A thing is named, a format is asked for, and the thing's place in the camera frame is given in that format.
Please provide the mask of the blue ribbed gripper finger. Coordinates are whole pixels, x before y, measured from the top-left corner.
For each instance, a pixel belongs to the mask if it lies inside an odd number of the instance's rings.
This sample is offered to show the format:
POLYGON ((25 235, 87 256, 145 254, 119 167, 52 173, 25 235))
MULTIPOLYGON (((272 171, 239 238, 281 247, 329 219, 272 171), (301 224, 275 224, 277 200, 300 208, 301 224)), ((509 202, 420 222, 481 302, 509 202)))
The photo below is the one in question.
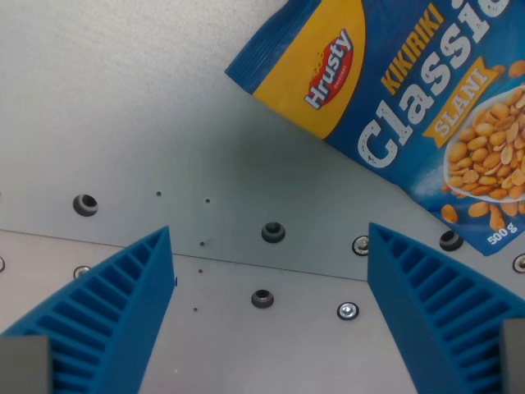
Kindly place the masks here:
POLYGON ((524 300, 466 265, 376 223, 367 282, 419 393, 501 393, 500 327, 524 300))
POLYGON ((72 280, 4 335, 49 340, 54 393, 136 393, 176 284, 162 227, 72 280))

